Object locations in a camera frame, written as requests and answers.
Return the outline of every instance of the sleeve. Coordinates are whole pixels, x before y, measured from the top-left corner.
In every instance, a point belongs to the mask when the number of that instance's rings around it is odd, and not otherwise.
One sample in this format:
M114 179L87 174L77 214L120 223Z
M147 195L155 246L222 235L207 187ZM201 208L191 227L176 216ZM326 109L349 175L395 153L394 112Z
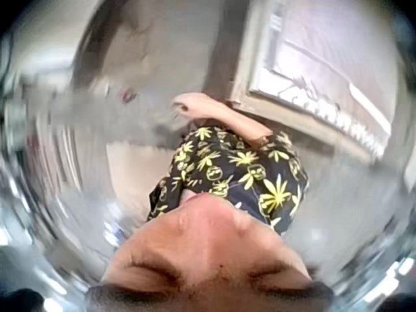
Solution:
M167 175L149 195L150 213L148 221L174 210L181 200L182 191L189 174L194 170L197 138L188 135L176 150Z
M266 167L270 181L267 181L267 191L272 194L275 192L284 198L279 204L279 209L269 209L271 226L277 233L287 231L299 205L304 199L309 179L301 165L299 157L293 149L293 145L288 135L283 132L275 132L263 138L259 147L263 153L263 159L267 161ZM272 203L270 196L265 195L264 205Z

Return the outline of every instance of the dark hair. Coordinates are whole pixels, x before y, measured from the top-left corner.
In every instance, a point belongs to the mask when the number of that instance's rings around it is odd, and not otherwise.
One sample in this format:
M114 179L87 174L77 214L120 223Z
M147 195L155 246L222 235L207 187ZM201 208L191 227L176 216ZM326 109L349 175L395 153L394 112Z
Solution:
M0 299L2 311L42 312L44 297L31 289L20 289Z
M416 296L414 294L395 294L387 298L377 312L413 312L416 311Z
M330 307L333 299L332 290L320 282L310 283L304 289L257 292L259 300L273 301L274 307L270 311L321 312ZM169 306L173 301L170 294L136 292L115 285L92 287L85 297L87 312L153 311L155 306L161 305L163 311L177 311Z

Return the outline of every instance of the closed eye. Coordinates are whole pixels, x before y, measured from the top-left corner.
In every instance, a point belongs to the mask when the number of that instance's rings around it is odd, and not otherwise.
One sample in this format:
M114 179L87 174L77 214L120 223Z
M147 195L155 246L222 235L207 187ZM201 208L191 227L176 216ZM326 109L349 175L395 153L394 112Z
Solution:
M257 269L251 270L248 277L251 280L261 278L263 276L279 274L288 270L293 269L293 266L283 261L276 261L271 265L260 266Z
M164 278L166 278L170 283L177 283L181 278L181 274L177 270L165 266L160 266L157 263L135 263L134 265L132 265L132 267L143 268L150 272L161 275Z

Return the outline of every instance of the ceiling light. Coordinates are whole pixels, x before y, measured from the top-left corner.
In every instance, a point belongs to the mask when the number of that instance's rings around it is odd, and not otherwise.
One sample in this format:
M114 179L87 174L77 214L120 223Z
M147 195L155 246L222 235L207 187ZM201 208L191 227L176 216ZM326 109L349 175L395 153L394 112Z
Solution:
M45 299L44 308L46 312L63 312L62 306L52 298Z
M406 260L402 263L400 268L398 268L398 273L400 275L406 275L410 272L411 268L413 267L415 260L412 258L406 258Z

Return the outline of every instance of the yellow leaf print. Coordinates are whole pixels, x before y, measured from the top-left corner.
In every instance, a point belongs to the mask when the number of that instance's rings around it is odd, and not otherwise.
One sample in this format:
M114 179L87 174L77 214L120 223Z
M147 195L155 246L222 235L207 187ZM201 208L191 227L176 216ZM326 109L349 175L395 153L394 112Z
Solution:
M272 151L268 154L268 158L274 158L274 161L279 162L279 157L288 160L290 157L282 151Z
M258 160L259 157L256 153L253 151L247 151L246 153L243 153L239 151L237 153L237 156L228 156L230 160L230 163L236 163L236 166L240 166L241 164L252 164L254 161Z
M161 207L158 207L155 209L155 211L153 212L153 216L155 216L157 214L157 218L160 217L161 215L164 214L164 210L167 208L167 205L163 205Z
M280 131L280 134L276 135L276 138L279 142L284 143L288 146L292 146L292 141L290 140L289 136L283 131Z
M192 145L192 142L187 142L183 144L181 147L182 151L184 151L185 153L192 153L193 148L194 146Z
M262 194L259 197L259 206L260 211L265 216L270 216L270 214L277 209L279 206L283 206L283 203L291 195L290 192L286 192L287 181L281 184L281 176L278 175L276 181L276 186L273 185L268 179L264 179L263 183L268 189L270 194Z
M203 148L204 146L207 146L207 145L208 145L207 142L201 141L198 143L198 148Z
M244 189L248 190L250 187L252 187L253 182L254 182L254 177L249 172L244 177L239 179L239 183L246 182L246 181L247 183L245 184Z
M174 181L172 182L172 192L179 186L181 180L183 180L182 177L174 177Z
M213 132L206 127L199 128L196 131L195 137L199 137L201 141L205 138L210 138Z
M300 187L298 185L298 194L296 196L292 195L292 202L294 203L294 207L291 211L291 218L293 218L293 216L296 214L296 211L299 208L301 196L302 196L302 193L300 192Z
M300 171L300 164L299 164L299 162L295 158L292 158L289 161L289 168L291 169L291 172L292 172L293 177L296 180L298 180L298 173Z
M199 161L197 169L199 171L202 171L202 169L205 166L208 166L208 167L212 166L213 165L213 159L219 158L220 156L221 156L221 153L219 151L213 151L212 153L205 156L203 159L201 159Z
M180 150L175 155L175 163L182 163L189 161L189 155L186 154L184 151Z
M267 143L265 145L263 145L260 150L261 151L269 151L271 148L275 148L276 147L276 143L271 142L271 143Z
M271 227L272 229L274 229L274 227L276 226L276 224L277 224L277 223L279 223L280 221L281 221L281 218L276 218L276 219L272 220L272 221L270 222L270 227Z
M199 156L199 157L202 157L202 156L204 156L205 154L208 154L208 153L210 153L211 152L211 145L208 145L208 146L206 146L206 147L204 147L204 148L202 148L202 149L200 149L196 154Z
M261 166L260 164L253 164L247 167L247 174L239 179L239 183L247 181L244 186L245 190L248 190L252 187L254 180L260 181L266 177L266 170L265 167Z

